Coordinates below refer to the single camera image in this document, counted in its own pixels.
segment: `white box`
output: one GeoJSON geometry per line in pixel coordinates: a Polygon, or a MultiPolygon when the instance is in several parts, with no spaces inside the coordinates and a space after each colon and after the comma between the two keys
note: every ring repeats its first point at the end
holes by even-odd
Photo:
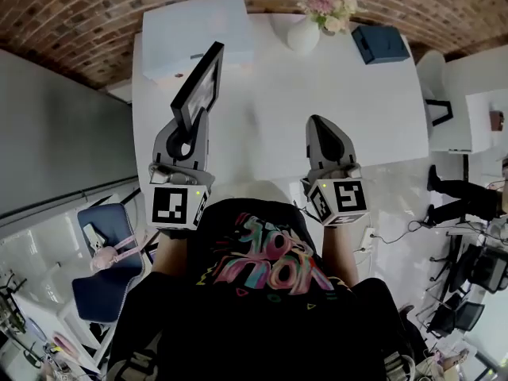
{"type": "Polygon", "coordinates": [[[353,223],[369,211],[362,179],[318,179],[309,200],[323,225],[353,223]]]}
{"type": "Polygon", "coordinates": [[[189,0],[147,11],[142,39],[143,74],[156,83],[188,76],[215,41],[225,46],[222,67],[253,58],[244,0],[189,0]]]}

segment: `blue box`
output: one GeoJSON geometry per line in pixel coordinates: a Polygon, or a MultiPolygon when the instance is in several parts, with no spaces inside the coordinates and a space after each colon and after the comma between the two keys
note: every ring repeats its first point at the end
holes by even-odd
{"type": "Polygon", "coordinates": [[[359,25],[352,32],[352,38],[367,65],[399,62],[410,57],[395,27],[359,25]]]}

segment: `vase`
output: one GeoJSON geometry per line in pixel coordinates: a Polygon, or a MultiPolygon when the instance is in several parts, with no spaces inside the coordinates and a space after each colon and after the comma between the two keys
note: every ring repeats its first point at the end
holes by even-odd
{"type": "Polygon", "coordinates": [[[335,31],[330,31],[329,29],[326,29],[323,27],[323,34],[327,35],[328,37],[333,37],[335,35],[335,31]]]}
{"type": "Polygon", "coordinates": [[[287,44],[293,51],[307,54],[316,47],[320,35],[318,24],[310,17],[305,17],[291,26],[287,33],[287,44]]]}

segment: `desk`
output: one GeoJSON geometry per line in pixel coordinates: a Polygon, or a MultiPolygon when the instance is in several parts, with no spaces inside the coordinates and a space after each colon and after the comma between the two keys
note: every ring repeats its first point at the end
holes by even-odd
{"type": "MultiPolygon", "coordinates": [[[[207,171],[216,183],[305,175],[306,122],[320,114],[352,139],[362,166],[429,154],[425,111],[412,59],[365,65],[350,35],[322,35],[308,56],[285,38],[293,14],[252,14],[254,61],[223,66],[210,113],[207,171]]],[[[133,125],[141,190],[149,183],[156,134],[173,118],[170,103],[183,81],[162,88],[142,73],[141,34],[133,57],[133,125]]]]}

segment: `black chair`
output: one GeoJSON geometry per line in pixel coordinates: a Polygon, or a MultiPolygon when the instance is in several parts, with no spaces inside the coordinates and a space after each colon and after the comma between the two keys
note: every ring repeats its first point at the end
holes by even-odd
{"type": "Polygon", "coordinates": [[[459,250],[460,250],[460,244],[462,243],[462,236],[450,236],[450,244],[448,249],[448,255],[444,258],[434,258],[430,257],[430,261],[433,263],[444,263],[443,267],[441,267],[441,270],[439,273],[434,277],[430,277],[430,282],[434,283],[436,282],[445,271],[449,270],[453,267],[454,264],[456,264],[457,258],[459,256],[459,250]]]}
{"type": "Polygon", "coordinates": [[[459,261],[452,266],[444,285],[445,290],[449,292],[458,291],[470,279],[481,253],[481,247],[476,247],[473,244],[468,246],[459,261]]]}
{"type": "Polygon", "coordinates": [[[441,338],[450,335],[454,329],[470,332],[480,319],[485,305],[464,301],[460,294],[453,294],[446,302],[440,302],[439,307],[426,326],[427,333],[441,338]]]}
{"type": "Polygon", "coordinates": [[[508,252],[491,246],[483,247],[468,281],[492,294],[505,290],[508,286],[508,252]]]}

